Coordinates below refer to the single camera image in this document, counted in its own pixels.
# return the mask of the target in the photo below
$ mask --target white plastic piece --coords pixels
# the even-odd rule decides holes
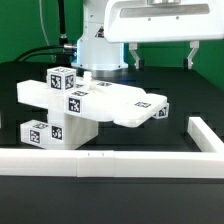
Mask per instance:
[[[224,1],[182,0],[180,4],[161,7],[148,5],[146,0],[109,0],[104,25],[109,42],[223,39]]]
[[[115,177],[224,178],[218,153],[116,152],[115,161]]]
[[[47,70],[48,87],[57,91],[69,91],[76,86],[76,70],[56,67]]]
[[[170,104],[167,103],[166,106],[162,108],[162,110],[160,110],[153,116],[153,118],[155,119],[167,118],[169,115],[169,107],[170,107]]]
[[[202,152],[224,153],[224,143],[200,117],[190,117],[188,133]]]
[[[48,124],[32,120],[20,126],[21,141],[44,149],[74,150],[98,135],[98,122],[48,111]]]
[[[49,88],[46,83],[29,80],[17,84],[18,102],[48,109]]]
[[[46,123],[32,120],[21,124],[21,141],[40,148],[49,148],[50,132]]]
[[[198,152],[0,149],[0,175],[223,179],[224,157]]]
[[[77,79],[77,84],[83,87],[63,93],[42,82],[25,81],[18,84],[18,101],[95,121],[114,120],[127,127],[139,126],[167,104],[167,97],[146,94],[140,88],[95,80],[86,91],[83,79]]]
[[[0,175],[74,177],[76,151],[0,149]]]
[[[48,110],[48,123],[50,124],[48,149],[77,149],[98,135],[98,122],[82,117]]]
[[[83,76],[84,82],[88,83],[92,80],[92,73],[85,71]]]
[[[78,151],[78,177],[114,177],[114,151]]]

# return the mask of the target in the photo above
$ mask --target white block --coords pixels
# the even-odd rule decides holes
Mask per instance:
[[[46,83],[28,80],[17,84],[18,102],[48,109],[49,89]]]
[[[167,105],[167,97],[146,94],[131,98],[120,107],[113,108],[114,123],[126,127],[138,127]]]
[[[169,115],[169,107],[170,107],[170,104],[167,103],[167,105],[162,108],[162,110],[160,110],[159,112],[157,112],[153,118],[155,119],[163,119],[163,118],[167,118],[168,115]]]
[[[77,149],[98,135],[98,122],[48,110],[49,148]]]
[[[57,91],[68,91],[76,86],[76,70],[56,67],[47,70],[48,87]]]
[[[79,151],[78,177],[114,177],[114,151]]]
[[[200,117],[190,117],[188,133],[203,152],[224,152],[224,143]]]
[[[21,141],[40,148],[49,148],[48,124],[32,120],[20,125]]]

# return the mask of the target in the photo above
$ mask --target stacked blocks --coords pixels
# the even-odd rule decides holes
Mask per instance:
[[[45,149],[71,150],[98,135],[98,122],[66,114],[67,95],[77,90],[75,69],[48,69],[46,88],[41,100],[48,104],[48,123],[32,120],[22,124],[22,142]]]

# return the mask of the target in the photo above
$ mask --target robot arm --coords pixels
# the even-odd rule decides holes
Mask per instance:
[[[104,24],[105,38],[109,42],[223,39],[224,2],[109,0]]]

